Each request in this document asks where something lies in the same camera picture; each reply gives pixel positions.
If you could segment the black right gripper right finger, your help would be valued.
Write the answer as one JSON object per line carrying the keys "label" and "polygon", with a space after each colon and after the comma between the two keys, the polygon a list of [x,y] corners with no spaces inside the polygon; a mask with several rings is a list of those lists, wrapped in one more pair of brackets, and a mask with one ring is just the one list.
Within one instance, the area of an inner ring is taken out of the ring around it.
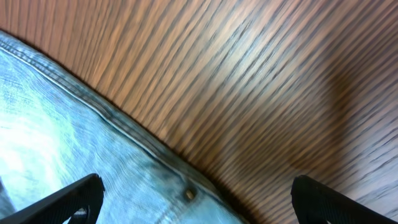
{"label": "black right gripper right finger", "polygon": [[294,179],[290,194],[300,224],[395,224],[394,220],[306,175]]}

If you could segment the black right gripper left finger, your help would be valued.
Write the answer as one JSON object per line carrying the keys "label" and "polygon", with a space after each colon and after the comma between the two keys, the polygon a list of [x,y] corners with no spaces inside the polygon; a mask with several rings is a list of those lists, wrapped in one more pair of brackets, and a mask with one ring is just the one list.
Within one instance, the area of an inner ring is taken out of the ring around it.
{"label": "black right gripper left finger", "polygon": [[98,174],[60,189],[1,220],[10,224],[95,224],[103,205],[105,187]]}

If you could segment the light blue denim shorts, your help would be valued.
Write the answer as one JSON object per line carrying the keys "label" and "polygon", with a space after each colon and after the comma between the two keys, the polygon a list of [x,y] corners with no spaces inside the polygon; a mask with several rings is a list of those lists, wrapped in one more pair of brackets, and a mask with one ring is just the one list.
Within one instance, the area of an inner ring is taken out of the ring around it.
{"label": "light blue denim shorts", "polygon": [[99,223],[244,223],[204,176],[54,61],[1,34],[1,217],[89,174]]}

